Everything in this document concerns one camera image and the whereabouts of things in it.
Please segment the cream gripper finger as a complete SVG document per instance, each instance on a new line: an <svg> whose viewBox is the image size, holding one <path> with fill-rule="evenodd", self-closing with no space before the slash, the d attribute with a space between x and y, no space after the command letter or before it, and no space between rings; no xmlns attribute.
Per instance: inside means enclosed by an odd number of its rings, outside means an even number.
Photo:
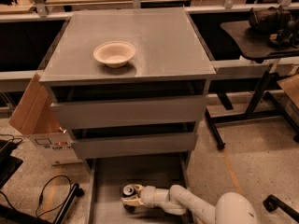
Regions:
<svg viewBox="0 0 299 224"><path fill-rule="evenodd" d="M123 204L133 206L133 207L138 207L143 205L141 198L137 194L130 197L122 197L121 201Z"/></svg>
<svg viewBox="0 0 299 224"><path fill-rule="evenodd" d="M142 192L142 190L144 189L144 186L140 185L140 184L133 184L134 187L134 195L136 197L140 196L140 193Z"/></svg>

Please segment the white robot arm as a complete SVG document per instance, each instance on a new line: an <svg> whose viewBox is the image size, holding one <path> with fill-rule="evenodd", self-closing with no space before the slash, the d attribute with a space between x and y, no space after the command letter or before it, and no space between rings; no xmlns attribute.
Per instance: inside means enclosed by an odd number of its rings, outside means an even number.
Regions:
<svg viewBox="0 0 299 224"><path fill-rule="evenodd" d="M122 189L121 201L127 207L161 208L177 216L189 210L204 224L260 224L252 204L234 192L223 194L213 206L180 185L158 189L129 184Z"/></svg>

